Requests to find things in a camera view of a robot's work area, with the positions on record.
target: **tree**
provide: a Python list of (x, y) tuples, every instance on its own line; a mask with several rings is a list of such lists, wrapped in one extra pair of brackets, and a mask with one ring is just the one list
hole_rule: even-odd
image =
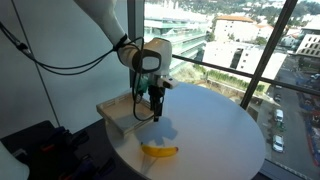
[(255, 43), (258, 45), (265, 45), (265, 44), (267, 44), (267, 42), (268, 41), (263, 37), (257, 37), (255, 40)]

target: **car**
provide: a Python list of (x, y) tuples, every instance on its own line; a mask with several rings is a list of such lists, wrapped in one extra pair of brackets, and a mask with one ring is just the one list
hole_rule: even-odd
[(281, 101), (281, 95), (280, 94), (275, 94), (273, 97), (273, 100), (276, 102), (280, 102)]
[(319, 77), (320, 77), (320, 74), (314, 74), (310, 76), (311, 79), (318, 79)]
[(276, 122), (283, 122), (283, 111), (281, 109), (274, 110), (274, 120)]
[(284, 153), (284, 141), (283, 141), (283, 136), (281, 135), (274, 135), (273, 136), (273, 145), (272, 145), (273, 150)]

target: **street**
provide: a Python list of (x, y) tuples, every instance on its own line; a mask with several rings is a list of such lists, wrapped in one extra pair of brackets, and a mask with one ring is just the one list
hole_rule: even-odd
[[(280, 81), (293, 85), (295, 85), (297, 78), (307, 78), (299, 72), (290, 71), (290, 68), (280, 69), (277, 76), (280, 77)], [(274, 94), (281, 94), (282, 98), (279, 103), (273, 101)], [(266, 138), (266, 158), (284, 165), (288, 170), (304, 179), (319, 179), (320, 168), (314, 165), (308, 147), (303, 118), (304, 110), (299, 107), (296, 91), (270, 86), (268, 96), (260, 106), (257, 122)], [(281, 132), (276, 127), (273, 117), (273, 111), (276, 108), (283, 110), (283, 122), (286, 128), (284, 132)], [(284, 153), (279, 153), (272, 149), (272, 136), (274, 134), (280, 134), (284, 137)]]

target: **cable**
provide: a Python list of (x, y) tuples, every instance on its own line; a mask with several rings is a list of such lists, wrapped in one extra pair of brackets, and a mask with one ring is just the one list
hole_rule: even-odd
[(109, 51), (108, 53), (105, 54), (105, 56), (101, 57), (100, 60), (98, 62), (96, 62), (94, 65), (92, 65), (91, 67), (83, 70), (83, 71), (80, 71), (80, 72), (75, 72), (75, 73), (60, 73), (60, 72), (56, 72), (56, 71), (53, 71), (51, 69), (48, 69), (47, 67), (45, 66), (41, 66), (43, 69), (53, 73), (53, 74), (57, 74), (57, 75), (63, 75), (63, 76), (73, 76), (73, 75), (78, 75), (78, 74), (82, 74), (82, 73), (85, 73), (87, 71), (89, 71), (90, 69), (94, 68), (95, 66), (97, 66), (107, 55), (109, 55), (112, 51)]
[[(2, 22), (0, 21), (0, 29), (1, 31), (4, 33), (4, 35), (8, 38), (9, 41), (11, 41), (12, 44), (14, 44), (16, 46), (16, 48), (22, 52), (28, 59), (30, 59), (31, 61), (33, 61), (34, 63), (36, 63), (37, 65), (39, 65), (40, 67), (42, 67), (43, 69), (53, 73), (53, 74), (57, 74), (57, 75), (64, 75), (64, 76), (71, 76), (71, 75), (78, 75), (78, 74), (82, 74), (84, 72), (87, 72), (89, 71), (90, 69), (94, 68), (95, 66), (97, 66), (100, 62), (102, 62), (102, 60), (108, 56), (112, 51), (114, 51), (114, 48), (111, 49), (110, 51), (108, 51), (107, 53), (101, 55), (100, 57), (96, 58), (95, 60), (89, 62), (89, 63), (86, 63), (86, 64), (82, 64), (82, 65), (78, 65), (78, 66), (72, 66), (72, 67), (57, 67), (57, 66), (51, 66), (51, 65), (47, 65), (47, 64), (44, 64), (40, 61), (38, 61), (34, 55), (32, 54), (32, 52), (29, 52), (29, 47), (24, 44), (24, 43), (21, 43), (19, 41), (19, 39), (17, 39), (3, 24)], [(133, 42), (137, 41), (137, 40), (140, 40), (142, 41), (142, 44), (141, 44), (141, 49), (138, 48), (137, 45), (133, 44)], [(144, 49), (144, 38), (143, 37), (138, 37), (132, 41), (130, 41), (129, 43), (125, 43), (123, 44), (123, 46), (126, 46), (126, 45), (131, 45), (133, 46), (134, 48), (137, 49), (138, 52), (140, 52), (140, 58), (139, 58), (139, 65), (138, 65), (138, 71), (139, 71), (139, 75), (138, 75), (138, 82), (137, 82), (137, 86), (135, 87), (135, 81), (136, 81), (136, 78), (137, 78), (137, 71), (134, 72), (134, 79), (133, 79), (133, 85), (132, 85), (132, 96), (134, 98), (134, 104), (133, 104), (133, 114), (135, 116), (135, 118), (139, 121), (147, 121), (147, 120), (150, 120), (152, 118), (154, 118), (155, 116), (155, 113), (146, 118), (146, 119), (140, 119), (137, 114), (136, 114), (136, 104), (137, 104), (137, 97), (139, 95), (139, 93), (137, 92), (138, 91), (138, 87), (140, 86), (140, 82), (141, 82), (141, 77), (142, 77), (142, 58), (143, 58), (143, 49)], [(57, 71), (54, 71), (52, 69), (58, 69), (58, 70), (72, 70), (72, 69), (79, 69), (79, 68), (83, 68), (83, 67), (86, 67), (86, 66), (89, 66), (91, 65), (90, 67), (88, 67), (87, 69), (85, 70), (82, 70), (82, 71), (79, 71), (79, 72), (75, 72), (75, 73), (61, 73), (61, 72), (57, 72)]]
[[(32, 60), (33, 62), (35, 62), (36, 64), (38, 64), (39, 66), (41, 66), (42, 68), (44, 68), (45, 70), (54, 73), (54, 74), (58, 74), (58, 75), (78, 75), (84, 72), (87, 72), (88, 70), (92, 69), (93, 67), (95, 67), (96, 65), (98, 65), (107, 55), (109, 55), (112, 51), (110, 50), (109, 52), (101, 55), (100, 57), (96, 58), (95, 60), (83, 64), (83, 65), (79, 65), (79, 66), (72, 66), (72, 67), (56, 67), (56, 66), (51, 66), (51, 65), (47, 65), (44, 63), (41, 63), (40, 61), (36, 60), (34, 58), (34, 56), (32, 55), (32, 53), (27, 52), (26, 50), (29, 50), (28, 46), (25, 45), (24, 43), (21, 43), (0, 21), (0, 29), (1, 31), (4, 33), (4, 35), (11, 41), (12, 44), (14, 44), (17, 49), (22, 52), (27, 58), (29, 58), (30, 60)], [(72, 70), (72, 69), (79, 69), (79, 68), (83, 68), (86, 66), (92, 65), (91, 67), (89, 67), (88, 69), (85, 69), (83, 71), (80, 72), (76, 72), (76, 73), (60, 73), (60, 72), (56, 72), (53, 71), (51, 69), (59, 69), (59, 70)]]

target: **rooftop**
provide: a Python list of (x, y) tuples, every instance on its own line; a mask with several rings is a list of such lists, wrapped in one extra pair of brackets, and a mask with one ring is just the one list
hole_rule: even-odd
[(219, 16), (217, 20), (228, 20), (228, 21), (244, 21), (244, 22), (254, 22), (251, 18), (244, 17), (244, 16)]

